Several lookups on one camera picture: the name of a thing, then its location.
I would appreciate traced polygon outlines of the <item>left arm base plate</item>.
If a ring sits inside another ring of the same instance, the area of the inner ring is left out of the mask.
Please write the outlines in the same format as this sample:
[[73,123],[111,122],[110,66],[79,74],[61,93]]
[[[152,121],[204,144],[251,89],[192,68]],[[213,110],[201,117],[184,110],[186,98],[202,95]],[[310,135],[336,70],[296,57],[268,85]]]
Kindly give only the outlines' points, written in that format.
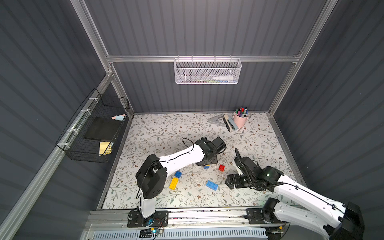
[[127,217],[128,228],[159,228],[168,225],[169,212],[155,211],[153,215],[144,218],[138,209],[129,212]]

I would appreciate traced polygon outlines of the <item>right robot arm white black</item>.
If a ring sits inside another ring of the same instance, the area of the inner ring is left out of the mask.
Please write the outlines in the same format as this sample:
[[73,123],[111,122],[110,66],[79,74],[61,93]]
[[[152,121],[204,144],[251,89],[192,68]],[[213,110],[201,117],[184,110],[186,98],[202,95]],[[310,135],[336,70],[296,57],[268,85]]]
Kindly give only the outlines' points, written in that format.
[[226,185],[231,190],[250,188],[270,191],[299,204],[299,207],[292,207],[276,198],[268,198],[261,210],[262,221],[293,223],[328,240],[363,239],[365,224],[358,205],[322,196],[274,167],[263,169],[249,157],[242,157],[238,150],[235,154],[234,162],[241,174],[228,175]]

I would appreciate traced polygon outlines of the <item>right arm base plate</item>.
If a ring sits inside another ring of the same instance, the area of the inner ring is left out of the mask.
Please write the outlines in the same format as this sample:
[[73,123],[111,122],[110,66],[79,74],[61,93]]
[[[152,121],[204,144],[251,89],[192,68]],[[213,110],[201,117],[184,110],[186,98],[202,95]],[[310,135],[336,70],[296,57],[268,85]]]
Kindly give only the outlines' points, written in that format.
[[264,213],[262,208],[247,208],[246,219],[249,220],[249,224],[282,224],[283,222],[278,220],[274,214]]

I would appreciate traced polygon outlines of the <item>light blue long lego brick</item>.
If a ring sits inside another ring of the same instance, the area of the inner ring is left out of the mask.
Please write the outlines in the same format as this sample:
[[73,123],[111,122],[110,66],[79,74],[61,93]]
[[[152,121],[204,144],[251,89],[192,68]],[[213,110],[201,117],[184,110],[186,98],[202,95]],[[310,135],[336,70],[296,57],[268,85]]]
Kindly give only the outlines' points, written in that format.
[[214,182],[212,182],[212,181],[207,181],[206,186],[207,186],[209,189],[213,190],[213,191],[217,191],[218,188],[219,188],[219,185],[217,185],[216,183],[214,183]]

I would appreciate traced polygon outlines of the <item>dark blue square lego brick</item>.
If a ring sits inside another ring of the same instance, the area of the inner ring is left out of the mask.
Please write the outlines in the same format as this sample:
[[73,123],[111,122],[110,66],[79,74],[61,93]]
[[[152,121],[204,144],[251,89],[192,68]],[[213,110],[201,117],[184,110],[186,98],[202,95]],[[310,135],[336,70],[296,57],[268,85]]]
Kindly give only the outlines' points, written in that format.
[[175,177],[180,178],[182,176],[182,173],[180,171],[176,171]]

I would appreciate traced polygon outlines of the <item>long yellow lego brick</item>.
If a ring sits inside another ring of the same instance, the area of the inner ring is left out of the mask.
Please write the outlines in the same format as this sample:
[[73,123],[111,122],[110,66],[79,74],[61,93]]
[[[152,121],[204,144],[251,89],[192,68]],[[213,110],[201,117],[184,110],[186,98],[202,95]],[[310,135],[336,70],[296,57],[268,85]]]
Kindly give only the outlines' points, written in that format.
[[178,182],[179,182],[179,178],[177,178],[177,177],[173,177],[172,180],[171,180],[171,183],[170,183],[169,188],[170,188],[171,190],[175,190],[176,187],[177,187]]

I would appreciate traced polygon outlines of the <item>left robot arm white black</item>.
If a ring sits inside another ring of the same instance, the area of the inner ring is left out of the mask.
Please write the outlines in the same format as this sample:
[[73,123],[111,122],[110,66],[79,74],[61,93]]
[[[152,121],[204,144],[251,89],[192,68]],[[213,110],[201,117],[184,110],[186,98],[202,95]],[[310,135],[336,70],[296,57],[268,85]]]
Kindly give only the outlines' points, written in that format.
[[163,191],[169,176],[192,164],[199,167],[217,164],[217,155],[223,153],[226,148],[222,138],[217,137],[209,141],[204,137],[175,154],[162,157],[156,154],[149,155],[136,173],[141,216],[148,219],[155,214],[156,197]]

